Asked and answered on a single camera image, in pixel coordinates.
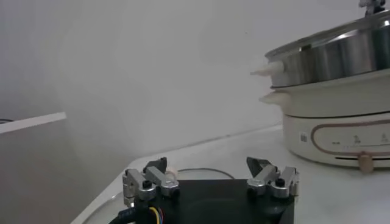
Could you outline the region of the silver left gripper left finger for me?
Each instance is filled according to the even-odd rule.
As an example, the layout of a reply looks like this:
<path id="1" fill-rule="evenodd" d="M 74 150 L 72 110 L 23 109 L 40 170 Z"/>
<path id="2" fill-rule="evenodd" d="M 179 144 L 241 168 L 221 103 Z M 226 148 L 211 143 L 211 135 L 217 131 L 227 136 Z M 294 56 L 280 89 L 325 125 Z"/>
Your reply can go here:
<path id="1" fill-rule="evenodd" d="M 122 175 L 122 193 L 127 207 L 135 206 L 135 200 L 142 203 L 155 201 L 158 197 L 177 199 L 180 196 L 180 184 L 174 177 L 167 175 L 166 157 L 149 161 L 141 170 L 126 169 Z"/>

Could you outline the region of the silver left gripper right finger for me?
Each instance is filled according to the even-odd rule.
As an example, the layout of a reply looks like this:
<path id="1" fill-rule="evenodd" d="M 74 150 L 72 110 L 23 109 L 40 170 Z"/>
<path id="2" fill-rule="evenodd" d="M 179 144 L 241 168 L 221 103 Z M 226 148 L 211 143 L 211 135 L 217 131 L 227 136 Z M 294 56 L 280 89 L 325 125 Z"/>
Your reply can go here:
<path id="1" fill-rule="evenodd" d="M 266 159 L 247 157 L 246 163 L 252 178 L 247 180 L 247 189 L 256 197 L 269 194 L 274 198 L 286 199 L 299 195 L 299 172 L 286 166 L 280 170 Z"/>

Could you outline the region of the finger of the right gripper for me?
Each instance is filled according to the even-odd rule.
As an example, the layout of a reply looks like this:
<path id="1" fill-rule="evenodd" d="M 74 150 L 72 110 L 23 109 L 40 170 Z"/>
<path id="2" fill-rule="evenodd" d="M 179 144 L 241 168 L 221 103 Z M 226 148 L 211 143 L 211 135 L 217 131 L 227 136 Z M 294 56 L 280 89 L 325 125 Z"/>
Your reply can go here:
<path id="1" fill-rule="evenodd" d="M 365 15 L 373 15 L 385 10 L 386 0 L 360 0 L 359 7 L 365 8 Z"/>

